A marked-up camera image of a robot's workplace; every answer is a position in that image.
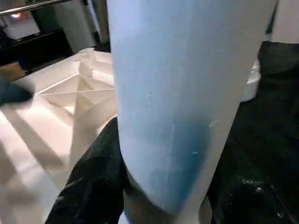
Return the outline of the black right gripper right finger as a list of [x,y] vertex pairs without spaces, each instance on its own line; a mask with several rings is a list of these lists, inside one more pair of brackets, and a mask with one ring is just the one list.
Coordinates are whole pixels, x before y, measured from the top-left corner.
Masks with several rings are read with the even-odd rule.
[[298,127],[230,132],[208,197],[217,224],[298,223]]

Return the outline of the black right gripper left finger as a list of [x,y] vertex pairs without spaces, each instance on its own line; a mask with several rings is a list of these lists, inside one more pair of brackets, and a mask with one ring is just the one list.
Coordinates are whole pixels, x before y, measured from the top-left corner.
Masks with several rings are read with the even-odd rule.
[[45,222],[116,224],[124,210],[127,182],[114,117],[72,169]]

